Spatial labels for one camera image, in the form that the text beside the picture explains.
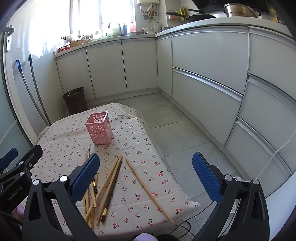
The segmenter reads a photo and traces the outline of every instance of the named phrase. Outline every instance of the table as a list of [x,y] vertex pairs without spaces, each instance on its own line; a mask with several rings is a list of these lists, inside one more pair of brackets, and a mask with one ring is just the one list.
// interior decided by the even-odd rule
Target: table
[[[113,136],[110,145],[96,146],[84,123],[91,113],[102,111],[109,111]],[[76,166],[83,164],[85,152],[90,148],[91,153],[100,157],[97,187],[102,188],[117,157],[123,155],[106,221],[94,230],[100,239],[133,236],[173,225],[149,198],[125,158],[131,161],[152,195],[173,220],[195,212],[200,206],[180,189],[156,152],[136,110],[128,106],[112,103],[66,117],[55,122],[38,144],[43,149],[43,156],[31,172],[33,180],[38,178],[42,182],[69,175]],[[95,219],[99,218],[106,194],[104,191],[97,201]],[[53,200],[53,204],[63,231],[71,235],[57,201]],[[83,214],[82,201],[76,206]]]

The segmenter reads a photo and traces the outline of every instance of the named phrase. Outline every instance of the tile floor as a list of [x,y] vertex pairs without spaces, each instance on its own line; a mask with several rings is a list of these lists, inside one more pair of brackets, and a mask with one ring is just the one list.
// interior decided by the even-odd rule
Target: tile floor
[[[206,160],[217,166],[223,174],[240,176],[236,168],[209,137],[161,93],[120,99],[102,103],[99,106],[112,102],[137,109],[137,114],[145,122],[146,132],[166,167],[185,194],[201,204],[201,208],[185,217],[186,219],[198,214],[212,202],[192,167],[192,155],[195,152],[200,151]],[[197,234],[204,225],[215,205],[216,203],[211,204],[203,213],[190,219],[193,234]],[[155,232],[154,235],[170,233],[172,230],[173,228],[161,230],[159,233]],[[185,229],[178,228],[173,235],[179,237],[186,232]],[[190,241],[192,238],[192,235],[188,233],[180,240]]]

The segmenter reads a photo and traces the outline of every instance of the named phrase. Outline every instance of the white cable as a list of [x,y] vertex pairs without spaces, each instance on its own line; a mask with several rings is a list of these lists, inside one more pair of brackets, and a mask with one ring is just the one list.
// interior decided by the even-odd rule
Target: white cable
[[15,120],[11,126],[8,128],[8,130],[5,132],[5,134],[2,136],[1,140],[0,140],[0,145],[2,144],[4,138],[7,136],[7,134],[9,133],[9,131],[11,130],[11,128],[15,125],[15,123],[17,122],[17,120]]
[[273,159],[273,157],[282,149],[284,148],[286,145],[288,145],[288,143],[292,140],[292,138],[295,136],[296,131],[294,132],[294,134],[291,136],[291,138],[288,140],[288,142],[283,145],[281,148],[279,148],[273,155],[272,157],[269,159],[268,163],[266,164],[266,166],[264,167],[263,171],[258,175],[258,177],[264,172],[264,170],[266,169],[267,165],[270,163],[270,161]]

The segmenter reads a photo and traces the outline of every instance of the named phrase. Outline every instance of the window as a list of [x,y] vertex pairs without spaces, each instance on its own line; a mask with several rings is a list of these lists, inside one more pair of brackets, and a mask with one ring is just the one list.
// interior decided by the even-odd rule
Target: window
[[71,0],[71,33],[80,31],[81,36],[95,34],[96,31],[106,33],[110,22],[116,21],[127,25],[135,25],[134,0]]

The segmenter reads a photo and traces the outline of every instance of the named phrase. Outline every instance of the frying pan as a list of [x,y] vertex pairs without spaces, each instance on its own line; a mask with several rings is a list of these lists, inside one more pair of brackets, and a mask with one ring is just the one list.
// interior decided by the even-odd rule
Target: frying pan
[[182,18],[186,19],[190,23],[191,22],[195,22],[195,21],[199,21],[199,20],[204,20],[204,19],[209,19],[209,18],[215,18],[215,16],[213,16],[211,14],[207,14],[207,13],[201,12],[199,10],[188,9],[188,11],[200,12],[200,13],[193,14],[193,15],[190,15],[188,17],[186,17],[185,15],[182,15],[182,14],[178,14],[176,12],[167,12],[166,14],[167,15],[175,15],[175,16],[182,17]]

